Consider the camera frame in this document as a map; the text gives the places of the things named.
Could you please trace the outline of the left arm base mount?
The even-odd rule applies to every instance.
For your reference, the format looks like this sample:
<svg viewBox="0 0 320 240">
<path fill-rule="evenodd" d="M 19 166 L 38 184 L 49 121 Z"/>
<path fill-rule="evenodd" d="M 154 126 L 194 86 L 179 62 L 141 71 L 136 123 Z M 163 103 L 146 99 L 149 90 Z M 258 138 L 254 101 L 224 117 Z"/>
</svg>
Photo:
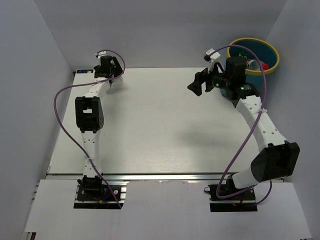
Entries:
<svg viewBox="0 0 320 240">
<path fill-rule="evenodd" d="M 77 180 L 73 208 L 120 210 L 125 201 L 125 186 L 111 184 L 110 188 L 99 176 L 85 175 Z"/>
</svg>

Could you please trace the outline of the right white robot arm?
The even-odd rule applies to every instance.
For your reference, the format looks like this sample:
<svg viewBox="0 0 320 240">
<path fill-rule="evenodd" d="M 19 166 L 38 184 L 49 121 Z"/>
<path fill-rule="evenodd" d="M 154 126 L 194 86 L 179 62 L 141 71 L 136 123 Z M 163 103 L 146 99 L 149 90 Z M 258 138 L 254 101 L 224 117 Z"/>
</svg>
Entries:
<svg viewBox="0 0 320 240">
<path fill-rule="evenodd" d="M 216 196 L 219 199 L 238 199 L 244 192 L 265 181 L 289 177 L 293 174 L 300 147 L 289 142 L 276 128 L 256 87 L 247 82 L 246 61 L 242 57 L 229 57 L 225 70 L 219 70 L 221 64 L 214 63 L 213 69 L 197 72 L 188 89 L 197 96 L 202 94 L 202 85 L 206 92 L 214 88 L 225 90 L 227 98 L 242 115 L 250 128 L 249 135 L 256 140 L 259 154 L 250 166 L 230 175 L 226 184 L 219 183 Z"/>
</svg>

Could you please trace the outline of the clear bottle with black label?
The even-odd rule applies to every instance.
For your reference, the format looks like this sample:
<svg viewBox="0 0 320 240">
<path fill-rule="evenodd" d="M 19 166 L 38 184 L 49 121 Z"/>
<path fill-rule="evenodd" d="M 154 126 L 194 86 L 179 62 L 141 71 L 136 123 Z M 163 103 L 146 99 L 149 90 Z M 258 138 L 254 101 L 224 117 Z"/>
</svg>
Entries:
<svg viewBox="0 0 320 240">
<path fill-rule="evenodd" d="M 110 88 L 111 89 L 120 88 L 123 85 L 123 83 L 124 83 L 124 80 L 123 80 L 123 77 L 121 76 L 121 77 L 111 81 Z"/>
</svg>

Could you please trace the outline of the green plastic bottle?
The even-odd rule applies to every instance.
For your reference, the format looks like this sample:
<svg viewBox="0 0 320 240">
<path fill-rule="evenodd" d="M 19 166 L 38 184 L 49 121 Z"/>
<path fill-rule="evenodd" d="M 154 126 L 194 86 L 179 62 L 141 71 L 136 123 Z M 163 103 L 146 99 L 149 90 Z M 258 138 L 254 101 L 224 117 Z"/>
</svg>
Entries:
<svg viewBox="0 0 320 240">
<path fill-rule="evenodd" d="M 236 54 L 237 57 L 241 57 L 241 58 L 244 58 L 244 59 L 248 59 L 248 53 L 244 50 L 242 51 L 239 51 L 237 54 Z"/>
</svg>

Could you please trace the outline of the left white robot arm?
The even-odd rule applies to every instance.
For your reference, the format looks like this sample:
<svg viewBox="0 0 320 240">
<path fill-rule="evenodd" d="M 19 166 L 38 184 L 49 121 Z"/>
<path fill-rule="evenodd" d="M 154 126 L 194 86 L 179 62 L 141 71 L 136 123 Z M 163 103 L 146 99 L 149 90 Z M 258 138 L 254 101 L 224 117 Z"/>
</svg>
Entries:
<svg viewBox="0 0 320 240">
<path fill-rule="evenodd" d="M 123 81 L 123 68 L 115 56 L 107 51 L 95 54 L 99 64 L 94 69 L 94 84 L 84 96 L 75 99 L 76 125 L 81 132 L 85 150 L 83 175 L 95 178 L 102 174 L 99 139 L 104 126 L 104 114 L 101 100 L 114 85 Z"/>
</svg>

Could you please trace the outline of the red label water bottle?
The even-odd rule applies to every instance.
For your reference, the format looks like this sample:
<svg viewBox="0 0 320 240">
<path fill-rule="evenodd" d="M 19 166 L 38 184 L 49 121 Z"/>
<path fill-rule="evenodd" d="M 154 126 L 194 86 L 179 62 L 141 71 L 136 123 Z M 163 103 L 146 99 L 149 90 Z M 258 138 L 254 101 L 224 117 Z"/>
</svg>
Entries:
<svg viewBox="0 0 320 240">
<path fill-rule="evenodd" d="M 262 66 L 263 70 L 268 70 L 270 68 L 268 64 L 264 63 L 261 60 L 256 60 L 256 59 L 246 60 L 246 68 L 248 70 L 261 71 L 260 65 Z"/>
</svg>

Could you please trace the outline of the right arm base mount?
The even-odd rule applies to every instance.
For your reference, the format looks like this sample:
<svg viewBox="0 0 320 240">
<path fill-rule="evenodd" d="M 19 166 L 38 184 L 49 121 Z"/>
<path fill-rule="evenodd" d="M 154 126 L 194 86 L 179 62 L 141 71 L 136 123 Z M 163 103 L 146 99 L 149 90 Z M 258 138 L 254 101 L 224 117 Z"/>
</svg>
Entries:
<svg viewBox="0 0 320 240">
<path fill-rule="evenodd" d="M 210 184 L 203 191 L 209 195 L 209 206 L 212 213 L 257 212 L 256 195 L 253 189 L 231 196 L 219 198 L 216 195 L 218 184 Z"/>
</svg>

